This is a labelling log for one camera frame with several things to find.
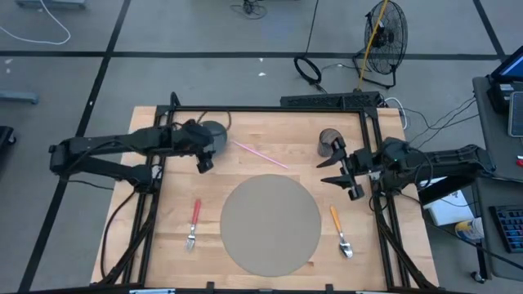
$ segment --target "gray floor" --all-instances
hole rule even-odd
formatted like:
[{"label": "gray floor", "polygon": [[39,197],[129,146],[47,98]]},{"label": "gray floor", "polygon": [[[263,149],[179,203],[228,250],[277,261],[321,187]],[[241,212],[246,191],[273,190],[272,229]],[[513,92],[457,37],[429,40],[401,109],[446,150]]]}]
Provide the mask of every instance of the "gray floor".
[{"label": "gray floor", "polygon": [[[303,51],[315,1],[273,0],[262,20],[245,20],[228,5],[239,1],[132,0],[117,51]],[[521,44],[517,0],[481,0],[503,50]],[[0,32],[0,51],[103,51],[123,0],[88,0],[85,11],[54,11],[73,34],[63,46],[19,42]],[[472,0],[399,0],[409,22],[408,53],[495,54]],[[320,1],[311,51],[354,52],[363,47],[368,1]],[[63,33],[45,12],[0,2],[0,25],[27,38],[60,40]],[[14,292],[34,247],[57,179],[48,171],[47,148],[74,136],[101,58],[0,58],[0,89],[36,91],[39,105],[0,103],[0,125],[16,129],[19,141],[0,174],[0,292]],[[314,60],[318,66],[348,60]],[[491,72],[498,61],[405,60],[394,96],[429,121],[472,97],[472,78]],[[322,85],[329,92],[352,91],[353,70],[330,68]],[[365,84],[365,90],[377,89]],[[135,105],[167,104],[175,91],[184,105],[278,105],[286,95],[316,93],[300,79],[292,59],[133,59],[113,58],[101,87],[86,136],[127,131]],[[476,114],[473,105],[460,118]],[[423,130],[408,114],[407,138]],[[418,138],[419,145],[428,134]],[[425,150],[484,145],[479,119],[442,131]],[[81,176],[103,185],[110,181]],[[110,193],[68,185],[56,224],[33,283],[33,290],[87,285],[96,258]],[[518,292],[523,283],[494,278],[477,284],[476,252],[428,228],[440,285],[478,293]]]}]

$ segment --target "red-handled fork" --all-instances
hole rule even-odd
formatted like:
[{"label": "red-handled fork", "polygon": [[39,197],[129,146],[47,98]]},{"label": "red-handled fork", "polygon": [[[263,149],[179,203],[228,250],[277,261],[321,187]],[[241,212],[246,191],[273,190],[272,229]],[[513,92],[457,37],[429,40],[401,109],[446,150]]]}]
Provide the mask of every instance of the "red-handled fork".
[{"label": "red-handled fork", "polygon": [[196,222],[198,221],[199,207],[202,205],[200,199],[196,199],[194,202],[194,211],[193,211],[193,220],[190,223],[190,234],[187,237],[186,250],[191,251],[194,247],[194,241],[196,238],[194,236],[194,230],[196,229]]}]

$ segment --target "desk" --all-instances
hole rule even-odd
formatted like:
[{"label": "desk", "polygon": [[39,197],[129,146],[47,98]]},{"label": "desk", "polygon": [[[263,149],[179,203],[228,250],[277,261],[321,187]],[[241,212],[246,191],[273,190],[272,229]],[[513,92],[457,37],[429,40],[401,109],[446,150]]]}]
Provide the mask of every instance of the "desk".
[{"label": "desk", "polygon": [[[508,116],[494,112],[486,93],[490,88],[488,79],[474,78],[472,84],[483,128],[485,146],[494,164],[497,166],[496,176],[523,180],[523,168],[518,167],[515,163],[516,156],[523,154],[523,144],[519,138],[512,138],[507,134]],[[505,251],[489,212],[490,206],[523,205],[523,184],[501,180],[477,179],[472,190],[474,191],[474,199],[478,201],[479,211],[483,220],[486,249],[511,261],[523,264],[523,255],[508,254]],[[518,269],[489,256],[486,257],[486,260],[489,266],[486,266],[485,269],[488,270],[490,268],[496,276],[523,281],[523,274]],[[487,278],[489,277],[489,272],[486,273],[486,276],[485,274],[482,275],[484,276],[483,278]]]},{"label": "desk", "polygon": [[[129,131],[151,126],[154,112],[155,107],[136,107]],[[184,122],[188,118],[197,118],[199,114],[176,111],[175,119]],[[325,284],[331,283],[336,290],[386,290],[377,226],[368,207],[370,186],[367,177],[357,179],[364,186],[367,196],[351,201],[346,191],[320,182],[323,177],[339,175],[339,166],[315,168],[324,161],[317,155],[316,149],[319,133],[327,127],[342,133],[347,152],[363,148],[359,116],[298,112],[232,112],[231,116],[229,140],[253,147],[288,165],[289,169],[269,163],[230,143],[221,156],[213,159],[214,168],[203,175],[196,169],[195,158],[168,158],[145,285],[204,288],[207,281],[213,281],[216,288],[324,290]],[[210,112],[204,120],[226,124],[227,118],[224,113]],[[397,109],[380,109],[379,122],[383,138],[394,136],[404,139]],[[145,158],[138,154],[124,154],[122,158],[122,163],[126,165],[144,161]],[[227,255],[221,242],[219,221],[227,196],[244,180],[261,174],[286,175],[299,181],[314,196],[320,209],[322,233],[319,245],[309,262],[288,276],[267,278],[246,272]],[[128,183],[116,183],[109,215],[131,191]],[[405,193],[417,197],[413,185]],[[196,245],[188,253],[185,243],[196,198],[202,199],[202,207]],[[346,239],[355,252],[350,260],[345,260],[338,251],[339,238],[329,212],[331,204],[338,209]],[[135,210],[136,197],[119,212],[111,225],[105,258],[107,270],[129,243]],[[398,197],[396,210],[405,250],[427,279],[437,285],[419,205]],[[396,258],[392,255],[396,285],[399,285]],[[135,255],[135,264],[140,262],[140,257],[140,253]],[[99,267],[100,255],[93,270],[93,282],[101,279]],[[137,270],[138,266],[134,266],[131,281],[136,281]]]}]

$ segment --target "round gray mat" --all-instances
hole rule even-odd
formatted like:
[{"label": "round gray mat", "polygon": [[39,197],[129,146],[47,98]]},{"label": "round gray mat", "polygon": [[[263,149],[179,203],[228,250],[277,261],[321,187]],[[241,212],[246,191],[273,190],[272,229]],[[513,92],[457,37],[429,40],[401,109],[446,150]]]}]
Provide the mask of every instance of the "round gray mat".
[{"label": "round gray mat", "polygon": [[252,274],[277,277],[291,274],[314,254],[321,234],[320,212],[296,181],[254,176],[227,198],[220,230],[236,264]]}]

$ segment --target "spoon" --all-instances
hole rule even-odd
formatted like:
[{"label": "spoon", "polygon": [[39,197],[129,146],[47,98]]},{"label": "spoon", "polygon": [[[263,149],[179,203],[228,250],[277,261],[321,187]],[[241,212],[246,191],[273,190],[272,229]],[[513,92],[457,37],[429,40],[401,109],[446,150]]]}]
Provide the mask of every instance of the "spoon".
[{"label": "spoon", "polygon": [[342,251],[343,255],[346,258],[352,257],[352,247],[351,245],[345,241],[345,238],[343,237],[343,231],[342,231],[342,225],[340,224],[340,219],[337,216],[337,211],[334,206],[330,206],[330,213],[333,215],[334,224],[336,225],[337,233],[340,235],[340,250]]}]

